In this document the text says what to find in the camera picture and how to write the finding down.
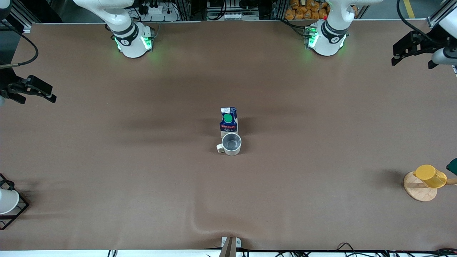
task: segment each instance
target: wooden stand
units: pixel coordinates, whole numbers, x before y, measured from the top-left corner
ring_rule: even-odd
[[[421,202],[433,200],[436,197],[436,193],[438,193],[438,189],[427,187],[420,179],[413,175],[413,172],[404,176],[403,187],[409,196]]]

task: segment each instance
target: table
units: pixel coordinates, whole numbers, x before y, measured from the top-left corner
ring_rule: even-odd
[[[356,21],[326,58],[279,22],[164,24],[127,59],[103,25],[34,25],[39,57],[16,73],[58,98],[0,109],[1,172],[31,203],[0,248],[455,246],[457,188],[421,203],[401,186],[422,164],[451,176],[457,145],[452,68],[390,65],[408,31]],[[32,54],[21,40],[15,60]],[[227,106],[234,157],[216,152]]]

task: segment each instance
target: yellow cup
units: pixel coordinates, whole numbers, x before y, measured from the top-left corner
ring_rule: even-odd
[[[413,172],[427,187],[440,188],[446,185],[447,177],[443,172],[435,169],[432,165],[422,165]]]

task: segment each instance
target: mug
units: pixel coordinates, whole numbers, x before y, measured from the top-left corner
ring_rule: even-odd
[[[3,189],[3,184],[8,184],[8,189]],[[14,182],[9,180],[0,181],[0,214],[12,211],[19,203],[19,193],[14,190]]]
[[[225,152],[227,155],[237,155],[241,149],[241,137],[236,133],[228,133],[222,138],[222,144],[217,146],[218,153]]]

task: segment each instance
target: packaged bread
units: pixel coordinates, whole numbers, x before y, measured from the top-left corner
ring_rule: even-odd
[[[292,9],[297,9],[300,6],[300,2],[298,0],[290,0],[289,3]]]
[[[308,10],[303,14],[303,19],[311,19],[311,11]]]
[[[308,11],[306,9],[306,6],[300,6],[299,8],[297,8],[297,14],[304,14],[306,13],[306,11]]]
[[[327,17],[327,11],[325,9],[320,9],[319,10],[319,19],[324,19]]]
[[[284,15],[284,18],[286,20],[293,20],[294,17],[295,17],[295,10],[287,9],[286,14]]]
[[[314,6],[311,7],[311,11],[319,11],[319,2],[315,2]]]
[[[319,9],[319,3],[316,3],[314,0],[306,0],[306,9],[313,11],[312,9],[316,8],[316,5]]]
[[[311,12],[311,20],[318,20],[319,19],[319,13],[316,11]]]
[[[359,15],[359,8],[357,8],[357,6],[355,6],[355,5],[353,5],[352,9],[354,9],[354,13],[355,13],[354,15],[357,18],[357,15]]]

